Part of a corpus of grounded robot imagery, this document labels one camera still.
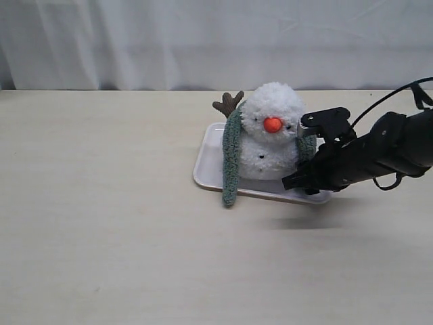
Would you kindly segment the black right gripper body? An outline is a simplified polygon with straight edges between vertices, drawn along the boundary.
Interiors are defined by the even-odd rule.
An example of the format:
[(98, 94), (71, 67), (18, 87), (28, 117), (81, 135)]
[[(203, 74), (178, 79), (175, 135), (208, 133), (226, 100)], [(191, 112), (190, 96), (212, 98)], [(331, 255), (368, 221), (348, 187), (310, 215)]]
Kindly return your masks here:
[(388, 112), (369, 133), (343, 146), (319, 146), (297, 186), (338, 192), (349, 185), (395, 174), (418, 178), (432, 168), (432, 112)]

